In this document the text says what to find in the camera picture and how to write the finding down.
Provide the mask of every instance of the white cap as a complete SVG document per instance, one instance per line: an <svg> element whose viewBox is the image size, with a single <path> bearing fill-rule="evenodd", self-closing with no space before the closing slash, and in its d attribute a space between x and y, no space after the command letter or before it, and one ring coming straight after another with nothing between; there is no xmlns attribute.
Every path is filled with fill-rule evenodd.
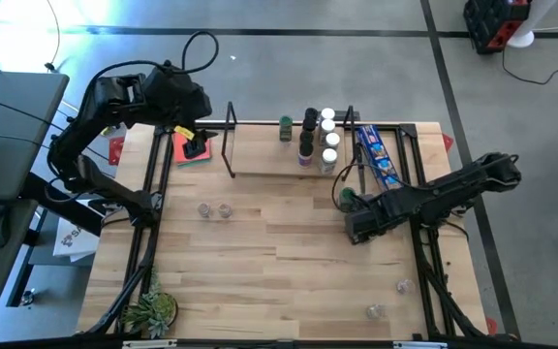
<svg viewBox="0 0 558 349"><path fill-rule="evenodd" d="M322 129L325 130L325 132L333 132L335 129L335 121L330 119L324 120L322 122Z"/></svg>
<svg viewBox="0 0 558 349"><path fill-rule="evenodd" d="M336 146L339 144L339 135L334 132L329 133L326 135L326 144L330 146Z"/></svg>
<svg viewBox="0 0 558 349"><path fill-rule="evenodd" d="M323 119L333 119L335 117L335 111L331 108L324 108L322 110L322 118Z"/></svg>
<svg viewBox="0 0 558 349"><path fill-rule="evenodd" d="M326 162L335 162L337 161L337 151L333 149L325 149L325 151L322 152L322 158Z"/></svg>

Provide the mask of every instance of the succulent plant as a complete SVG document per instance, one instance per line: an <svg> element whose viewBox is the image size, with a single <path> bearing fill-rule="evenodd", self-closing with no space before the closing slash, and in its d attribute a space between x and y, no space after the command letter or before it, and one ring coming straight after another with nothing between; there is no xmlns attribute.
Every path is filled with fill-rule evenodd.
<svg viewBox="0 0 558 349"><path fill-rule="evenodd" d="M123 322L131 326L131 331L147 331L150 338L159 338L170 329L171 320L177 316L177 303L166 293L161 293L161 283L156 268L152 268L148 293L139 298L138 303L124 309Z"/></svg>

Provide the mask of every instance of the black desk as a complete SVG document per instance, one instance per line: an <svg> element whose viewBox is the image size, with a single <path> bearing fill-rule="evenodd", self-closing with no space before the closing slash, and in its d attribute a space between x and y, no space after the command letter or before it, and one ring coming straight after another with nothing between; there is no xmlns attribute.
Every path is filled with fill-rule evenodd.
<svg viewBox="0 0 558 349"><path fill-rule="evenodd" d="M43 142L47 134L48 123L55 115L68 80L68 77L59 74L0 72L0 103L45 121L0 106L0 135L31 141L0 138L0 203L7 203L13 208L11 238L7 245L0 249L0 295L18 249L25 240L37 205L53 211L89 232L96 235L100 233L100 215L77 202L55 204L47 200L47 182L30 173L40 149L38 144ZM49 192L54 199L68 198L55 189Z"/></svg>

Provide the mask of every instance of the wooden tabletop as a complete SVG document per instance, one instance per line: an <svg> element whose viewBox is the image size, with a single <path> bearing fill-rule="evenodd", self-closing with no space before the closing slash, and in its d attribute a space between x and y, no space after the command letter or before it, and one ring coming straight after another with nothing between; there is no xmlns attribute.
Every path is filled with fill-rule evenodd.
<svg viewBox="0 0 558 349"><path fill-rule="evenodd" d="M447 174L450 164L440 125L416 125L426 178ZM152 127L137 125L126 136L116 179L131 189L142 186L152 134ZM399 171L395 138L391 133L381 135ZM164 292L174 295L180 305L168 337L386 340L410 339L412 333L426 336L419 286L404 295L396 290L397 282L404 279L419 285L408 224L368 244L352 246L344 234L343 213L330 198L332 179L231 178L220 156L221 137L212 142L209 163L171 167L155 259ZM228 156L232 140L230 133ZM350 135L342 141L350 156ZM417 182L412 163L412 181ZM161 167L159 161L153 190ZM346 183L358 188L357 171ZM366 183L375 188L369 171ZM198 214L202 202L212 206L210 218ZM219 216L221 203L232 207L229 219ZM121 290L132 235L133 228L126 222L103 230L79 330L94 325ZM439 244L449 290L474 325L486 332L466 238L444 226ZM442 331L440 303L433 290L430 293ZM383 306L381 319L367 318L366 308L372 304Z"/></svg>

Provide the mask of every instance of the gray floor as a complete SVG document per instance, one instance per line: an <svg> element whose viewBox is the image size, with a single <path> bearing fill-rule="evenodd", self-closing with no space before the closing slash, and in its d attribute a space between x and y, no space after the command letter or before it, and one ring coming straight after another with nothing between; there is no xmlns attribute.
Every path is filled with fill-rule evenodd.
<svg viewBox="0 0 558 349"><path fill-rule="evenodd" d="M0 1L0 68L41 72L57 40L46 31L52 28L52 16L46 2L22 3ZM426 30L419 0L53 3L62 27ZM464 1L430 3L438 30L464 30ZM558 3L541 26L558 26ZM128 59L178 61L186 38L62 35L55 63L71 77L65 99L77 105L91 76L108 64ZM216 63L194 75L211 97L216 116L210 118L224 117L228 101L234 102L243 119L276 119L286 113L301 114L309 106L345 109L352 104L363 119L437 121L453 135L427 38L236 35L219 39ZM558 76L547 86L522 83L503 72L500 55L477 56L463 39L441 39L441 46L473 157L495 150L520 155L521 185L510 193L486 194L485 204L523 339L558 344ZM205 62L210 53L209 45L195 43L187 65ZM530 48L510 49L507 55L512 71L545 79L558 69L558 39L537 40ZM149 68L117 73L136 72L148 73ZM61 110L74 113L65 107ZM59 115L57 122L63 125L64 118ZM93 147L106 154L107 140L100 139ZM461 165L457 154L454 148L449 155L455 169ZM104 171L114 171L100 163ZM34 169L42 173L44 163L37 161ZM467 227L486 314L501 324L472 214ZM36 270L32 278L32 287L49 289L47 301L31 310L0 307L0 335L5 333L1 339L74 331L87 273L61 270ZM53 283L54 275L61 282ZM65 321L55 325L54 319Z"/></svg>

